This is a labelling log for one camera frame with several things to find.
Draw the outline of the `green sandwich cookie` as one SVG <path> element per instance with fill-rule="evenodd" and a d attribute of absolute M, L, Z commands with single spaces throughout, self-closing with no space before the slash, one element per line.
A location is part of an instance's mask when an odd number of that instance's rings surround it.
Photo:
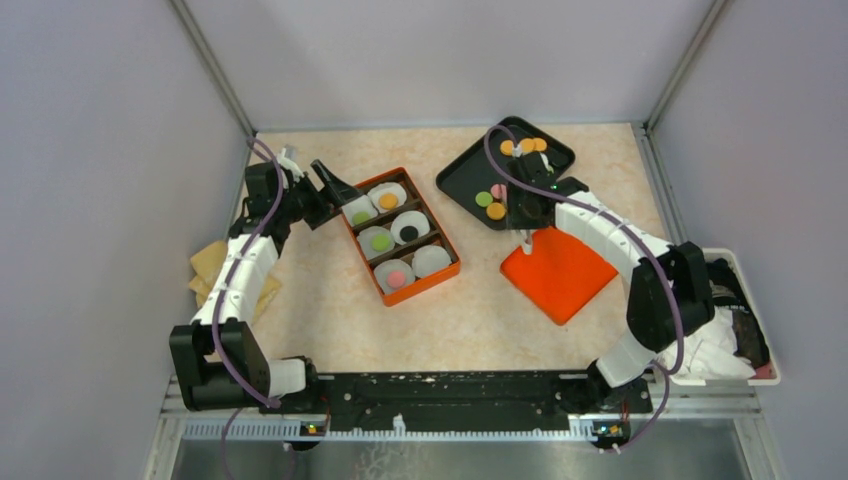
<path fill-rule="evenodd" d="M 392 248 L 393 239 L 390 234 L 379 233 L 372 237 L 370 245 L 375 252 L 385 252 Z"/>
<path fill-rule="evenodd" d="M 358 211 L 352 217 L 352 223 L 354 226 L 361 225 L 372 218 L 372 215 L 367 211 Z"/>
<path fill-rule="evenodd" d="M 494 197 L 489 191 L 481 191 L 475 195 L 474 202 L 480 208 L 487 208 L 494 202 Z"/>

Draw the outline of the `orange tin lid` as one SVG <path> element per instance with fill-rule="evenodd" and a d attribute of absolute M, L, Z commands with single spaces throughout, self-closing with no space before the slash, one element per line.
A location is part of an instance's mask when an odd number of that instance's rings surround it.
<path fill-rule="evenodd" d="M 563 326 L 618 276 L 577 238 L 555 228 L 535 231 L 532 252 L 516 248 L 501 274 L 554 324 Z"/>

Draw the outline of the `black sandwich cookie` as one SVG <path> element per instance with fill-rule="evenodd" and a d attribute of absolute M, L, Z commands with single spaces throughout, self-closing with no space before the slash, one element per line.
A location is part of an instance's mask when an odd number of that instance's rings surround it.
<path fill-rule="evenodd" d="M 411 242 L 416 240 L 420 235 L 420 232 L 417 227 L 412 225 L 407 225 L 401 228 L 399 237 L 404 242 Z"/>

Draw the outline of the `orange cookie tin box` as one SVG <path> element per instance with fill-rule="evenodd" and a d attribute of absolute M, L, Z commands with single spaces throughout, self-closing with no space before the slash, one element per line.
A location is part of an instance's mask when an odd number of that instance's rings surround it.
<path fill-rule="evenodd" d="M 389 211 L 389 212 L 379 213 L 379 215 L 376 216 L 375 218 L 373 218 L 373 219 L 371 219 L 371 220 L 369 220 L 369 221 L 367 221 L 367 222 L 365 222 L 361 225 L 357 225 L 355 227 L 351 227 L 347 223 L 344 215 L 343 215 L 343 218 L 344 218 L 345 224 L 347 226 L 348 232 L 351 236 L 351 239 L 354 241 L 355 246 L 358 250 L 360 259 L 362 260 L 364 266 L 366 267 L 366 270 L 368 271 L 368 273 L 371 277 L 371 280 L 372 280 L 373 284 L 375 285 L 375 288 L 377 289 L 377 292 L 378 292 L 383 304 L 387 307 L 390 307 L 390 306 L 397 305 L 397 304 L 399 304 L 399 303 L 401 303 L 405 300 L 408 300 L 408 299 L 412 298 L 413 296 L 418 295 L 418 294 L 420 294 L 420 293 L 422 293 L 422 292 L 424 292 L 424 291 L 426 291 L 430 288 L 433 288 L 436 285 L 458 275 L 458 273 L 460 272 L 461 260 L 459 258 L 459 255 L 458 255 L 456 249 L 454 248 L 452 242 L 449 240 L 448 236 L 446 235 L 446 231 L 444 230 L 444 228 L 441 226 L 441 224 L 437 220 L 436 216 L 434 215 L 432 209 L 430 208 L 427 201 L 425 200 L 420 189 L 415 184 L 415 182 L 413 181 L 412 177 L 409 175 L 409 173 L 407 172 L 406 169 L 399 167 L 399 168 L 395 168 L 395 169 L 389 170 L 387 172 L 381 173 L 381 174 L 379 174 L 375 177 L 372 177 L 370 179 L 367 179 L 367 180 L 364 180 L 364 181 L 358 183 L 356 185 L 356 188 L 358 188 L 361 191 L 362 195 L 367 195 L 367 193 L 375 185 L 383 183 L 383 182 L 398 182 L 398 183 L 402 184 L 403 187 L 406 189 L 407 194 L 408 194 L 408 200 L 406 201 L 406 203 L 404 205 L 398 207 L 398 208 L 395 208 L 395 209 Z M 419 238 L 415 241 L 407 243 L 405 245 L 397 245 L 396 244 L 396 247 L 392 251 L 390 251 L 390 252 L 388 252 L 384 255 L 381 255 L 377 258 L 374 258 L 372 260 L 367 261 L 365 259 L 365 257 L 363 256 L 362 251 L 360 249 L 360 246 L 359 246 L 359 244 L 356 240 L 357 235 L 362 230 L 364 230 L 365 228 L 371 227 L 371 226 L 382 226 L 382 227 L 389 229 L 392 221 L 400 213 L 403 213 L 403 212 L 406 212 L 406 211 L 411 211 L 411 210 L 421 211 L 428 217 L 429 222 L 430 222 L 430 226 L 431 226 L 431 231 L 427 235 L 425 235 L 425 236 L 423 236 L 423 237 L 421 237 L 421 238 Z M 412 260 L 414 252 L 418 248 L 420 248 L 422 246 L 426 246 L 426 245 L 440 245 L 440 246 L 444 247 L 448 251 L 448 253 L 450 254 L 450 256 L 452 258 L 452 261 L 453 261 L 452 265 L 441 270 L 441 271 L 439 271 L 439 272 L 437 272 L 437 273 L 434 273 L 433 275 L 425 277 L 423 279 L 419 279 L 419 278 L 416 277 L 415 282 L 412 283 L 410 286 L 405 287 L 405 288 L 403 288 L 403 289 L 401 289 L 401 290 L 399 290 L 399 291 L 397 291 L 393 294 L 384 295 L 382 293 L 380 287 L 378 286 L 377 280 L 376 280 L 374 273 L 373 273 L 375 267 L 377 265 L 379 265 L 380 263 L 385 262 L 386 260 L 390 260 L 390 259 L 400 259 L 400 260 L 405 261 L 406 263 L 408 263 L 411 266 L 411 260 Z"/>

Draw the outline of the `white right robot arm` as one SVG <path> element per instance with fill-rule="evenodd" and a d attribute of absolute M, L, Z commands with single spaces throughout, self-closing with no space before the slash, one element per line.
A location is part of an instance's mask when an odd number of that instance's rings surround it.
<path fill-rule="evenodd" d="M 577 179 L 551 177 L 537 153 L 512 159 L 499 172 L 507 182 L 510 229 L 553 227 L 570 235 L 611 265 L 629 287 L 624 332 L 587 369 L 589 404 L 612 412 L 626 400 L 626 385 L 666 348 L 682 348 L 687 336 L 713 319 L 703 250 L 633 226 Z"/>

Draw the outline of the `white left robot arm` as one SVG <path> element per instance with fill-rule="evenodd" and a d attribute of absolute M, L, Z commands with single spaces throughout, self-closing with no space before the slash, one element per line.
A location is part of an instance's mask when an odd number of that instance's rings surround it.
<path fill-rule="evenodd" d="M 190 411 L 263 406 L 281 400 L 297 413 L 319 404 L 315 368 L 303 356 L 269 359 L 251 327 L 261 292 L 297 222 L 317 229 L 341 214 L 362 192 L 321 161 L 311 167 L 317 188 L 285 159 L 245 171 L 247 196 L 229 231 L 222 269 L 207 300 L 187 324 L 174 327 L 169 348 L 184 405 Z"/>

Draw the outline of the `white paper cupcake liner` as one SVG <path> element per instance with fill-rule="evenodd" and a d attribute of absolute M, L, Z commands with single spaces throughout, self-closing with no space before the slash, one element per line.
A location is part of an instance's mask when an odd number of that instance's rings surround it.
<path fill-rule="evenodd" d="M 396 247 L 391 231 L 382 226 L 365 228 L 357 235 L 356 240 L 367 261 L 384 255 Z"/>
<path fill-rule="evenodd" d="M 415 241 L 431 231 L 428 217 L 421 211 L 400 213 L 391 223 L 389 231 L 397 245 Z"/>
<path fill-rule="evenodd" d="M 408 200 L 406 189 L 398 182 L 377 184 L 367 193 L 367 196 L 379 213 L 398 208 Z"/>
<path fill-rule="evenodd" d="M 368 195 L 358 196 L 353 201 L 342 207 L 342 214 L 351 227 L 355 227 L 352 223 L 351 217 L 358 211 L 369 212 L 372 215 L 371 219 L 379 215 L 378 209 L 374 206 Z"/>
<path fill-rule="evenodd" d="M 390 295 L 408 287 L 416 280 L 412 267 L 400 259 L 390 259 L 380 263 L 373 273 L 384 295 Z"/>
<path fill-rule="evenodd" d="M 451 266 L 452 263 L 452 258 L 444 247 L 426 245 L 414 252 L 411 267 L 414 275 L 423 279 Z"/>

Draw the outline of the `black baking tray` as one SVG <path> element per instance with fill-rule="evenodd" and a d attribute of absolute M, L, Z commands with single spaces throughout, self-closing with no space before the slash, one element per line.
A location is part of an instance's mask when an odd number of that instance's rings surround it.
<path fill-rule="evenodd" d="M 547 150 L 522 155 L 518 142 L 524 138 L 536 137 L 547 141 Z M 504 140 L 514 142 L 512 156 L 505 156 L 500 152 L 499 146 Z M 486 216 L 485 208 L 475 204 L 474 197 L 481 191 L 490 192 L 490 188 L 495 184 L 504 184 L 507 187 L 507 179 L 499 172 L 503 170 L 508 173 L 506 171 L 508 161 L 533 153 L 541 154 L 549 171 L 562 169 L 560 179 L 568 177 L 565 172 L 574 165 L 576 160 L 576 154 L 569 146 L 523 118 L 510 116 L 498 122 L 489 137 L 481 137 L 437 174 L 436 186 L 488 228 L 496 231 L 508 230 L 506 217 L 501 221 L 490 220 Z"/>

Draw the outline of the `white cloth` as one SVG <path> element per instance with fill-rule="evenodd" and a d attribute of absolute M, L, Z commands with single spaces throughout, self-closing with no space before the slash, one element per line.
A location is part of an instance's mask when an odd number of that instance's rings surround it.
<path fill-rule="evenodd" d="M 717 309 L 714 318 L 684 338 L 683 363 L 671 376 L 678 384 L 706 380 L 747 380 L 755 375 L 751 362 L 736 356 L 733 312 Z"/>

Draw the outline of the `white plastic basket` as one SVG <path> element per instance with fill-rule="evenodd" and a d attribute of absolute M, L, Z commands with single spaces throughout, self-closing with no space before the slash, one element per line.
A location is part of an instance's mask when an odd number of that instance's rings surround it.
<path fill-rule="evenodd" d="M 685 337 L 683 364 L 671 382 L 698 387 L 720 382 L 779 384 L 776 357 L 736 256 L 722 248 L 706 248 L 704 256 L 715 313 L 712 320 Z"/>

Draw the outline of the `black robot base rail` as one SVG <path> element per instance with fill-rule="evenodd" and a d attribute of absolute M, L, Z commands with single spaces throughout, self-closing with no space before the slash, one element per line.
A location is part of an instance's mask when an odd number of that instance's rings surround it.
<path fill-rule="evenodd" d="M 575 416 L 648 414 L 647 383 L 610 388 L 577 370 L 316 374 L 277 413 L 314 415 L 333 433 L 377 432 L 401 417 L 417 433 L 564 431 Z"/>

